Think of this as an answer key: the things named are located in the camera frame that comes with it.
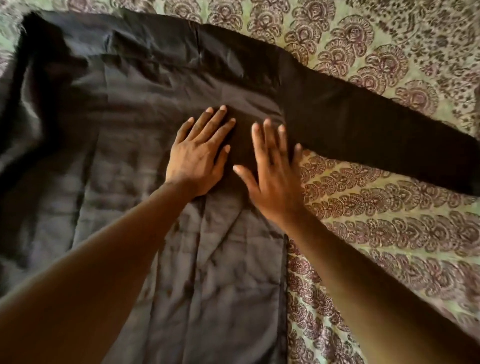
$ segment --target right hand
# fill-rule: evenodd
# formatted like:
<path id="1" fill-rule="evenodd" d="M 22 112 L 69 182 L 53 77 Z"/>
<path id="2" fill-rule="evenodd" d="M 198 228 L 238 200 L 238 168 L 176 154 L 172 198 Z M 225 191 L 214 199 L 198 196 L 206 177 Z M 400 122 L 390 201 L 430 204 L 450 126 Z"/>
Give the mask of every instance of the right hand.
<path id="1" fill-rule="evenodd" d="M 302 147 L 295 146 L 292 164 L 288 162 L 287 131 L 278 128 L 277 145 L 272 122 L 264 122 L 264 137 L 260 125 L 252 126 L 253 148 L 258 167 L 258 183 L 252 172 L 240 165 L 233 170 L 245 182 L 250 199 L 260 212 L 284 230 L 289 220 L 305 210 L 300 186 L 299 163 Z"/>

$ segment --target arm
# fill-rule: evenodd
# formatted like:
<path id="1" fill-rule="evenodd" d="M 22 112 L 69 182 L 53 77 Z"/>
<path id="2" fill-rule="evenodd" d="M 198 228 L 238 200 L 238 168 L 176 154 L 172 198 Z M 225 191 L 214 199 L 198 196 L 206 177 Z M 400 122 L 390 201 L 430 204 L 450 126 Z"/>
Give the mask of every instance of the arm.
<path id="1" fill-rule="evenodd" d="M 253 125 L 258 183 L 245 167 L 234 170 L 253 203 L 296 242 L 318 272 L 369 363 L 477 362 L 480 351 L 472 338 L 304 207 L 297 171 L 301 146 L 296 146 L 291 167 L 285 127 L 280 126 L 278 133 L 277 145 L 269 120 L 264 123 L 264 138 L 259 125 Z"/>
<path id="2" fill-rule="evenodd" d="M 180 128 L 166 182 L 147 200 L 93 234 L 0 301 L 0 362 L 99 363 L 140 293 L 152 260 L 185 205 L 222 177 L 235 121 L 207 109 Z"/>

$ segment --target green patterned fabric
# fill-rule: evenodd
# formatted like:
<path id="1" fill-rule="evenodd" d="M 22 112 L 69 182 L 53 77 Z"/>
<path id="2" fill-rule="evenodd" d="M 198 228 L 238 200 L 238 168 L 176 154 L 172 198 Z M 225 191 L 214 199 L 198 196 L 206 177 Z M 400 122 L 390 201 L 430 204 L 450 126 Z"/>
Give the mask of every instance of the green patterned fabric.
<path id="1" fill-rule="evenodd" d="M 475 0 L 0 0 L 0 72 L 12 56 L 22 14 L 113 13 L 118 7 L 277 44 L 310 68 L 480 136 Z M 305 203 L 329 229 L 480 338 L 476 198 L 313 153 L 305 154 L 302 183 Z M 288 358 L 366 362 L 294 242 L 288 245 Z"/>

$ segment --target floral pattern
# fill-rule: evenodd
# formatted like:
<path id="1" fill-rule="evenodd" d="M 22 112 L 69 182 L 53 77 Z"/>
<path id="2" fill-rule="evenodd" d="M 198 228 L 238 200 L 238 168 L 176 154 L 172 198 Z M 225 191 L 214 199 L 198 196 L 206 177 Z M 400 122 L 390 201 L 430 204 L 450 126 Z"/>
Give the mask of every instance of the floral pattern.
<path id="1" fill-rule="evenodd" d="M 480 3 L 473 0 L 0 0 L 0 73 L 24 13 L 118 7 L 276 44 L 318 72 L 480 138 Z M 477 198 L 310 152 L 301 179 L 305 204 L 328 229 L 480 339 Z M 293 241 L 287 249 L 289 361 L 364 363 L 321 277 Z"/>

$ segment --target left hand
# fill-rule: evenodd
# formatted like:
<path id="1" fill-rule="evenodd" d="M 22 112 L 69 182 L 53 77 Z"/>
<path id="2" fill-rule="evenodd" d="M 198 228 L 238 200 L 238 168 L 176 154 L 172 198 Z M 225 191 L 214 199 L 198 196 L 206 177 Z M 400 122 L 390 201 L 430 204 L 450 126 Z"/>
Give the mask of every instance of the left hand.
<path id="1" fill-rule="evenodd" d="M 208 108 L 196 122 L 189 118 L 183 123 L 170 151 L 165 182 L 187 183 L 194 197 L 206 194 L 216 185 L 223 176 L 230 145 L 222 148 L 216 163 L 215 156 L 235 125 L 235 119 L 230 119 L 219 128 L 226 113 L 225 105 L 213 116 L 213 109 Z"/>

